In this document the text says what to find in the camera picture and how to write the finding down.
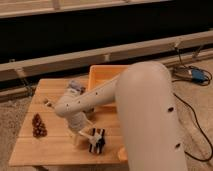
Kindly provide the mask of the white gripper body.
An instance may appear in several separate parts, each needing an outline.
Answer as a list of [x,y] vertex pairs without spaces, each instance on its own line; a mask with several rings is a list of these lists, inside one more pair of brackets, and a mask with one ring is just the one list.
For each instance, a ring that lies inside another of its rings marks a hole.
[[87,125],[87,117],[84,113],[77,113],[75,115],[69,116],[68,127],[72,132],[79,132]]

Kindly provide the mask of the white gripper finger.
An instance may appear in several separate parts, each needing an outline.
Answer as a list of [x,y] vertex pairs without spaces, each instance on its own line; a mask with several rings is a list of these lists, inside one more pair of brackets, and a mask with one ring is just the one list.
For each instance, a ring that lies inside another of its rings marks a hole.
[[72,133],[71,134],[71,139],[72,139],[72,144],[78,148],[81,144],[81,138],[80,135],[78,133]]
[[92,113],[86,113],[86,117],[87,117],[87,123],[91,126],[91,127],[95,127],[94,122],[92,121]]

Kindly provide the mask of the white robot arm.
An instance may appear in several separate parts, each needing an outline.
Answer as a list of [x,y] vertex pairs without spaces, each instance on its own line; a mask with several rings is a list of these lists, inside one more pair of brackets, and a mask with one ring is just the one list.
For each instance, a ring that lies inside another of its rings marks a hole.
[[55,112],[69,118],[108,103],[116,104],[130,171],[188,171],[165,65],[132,64],[80,96],[62,96]]

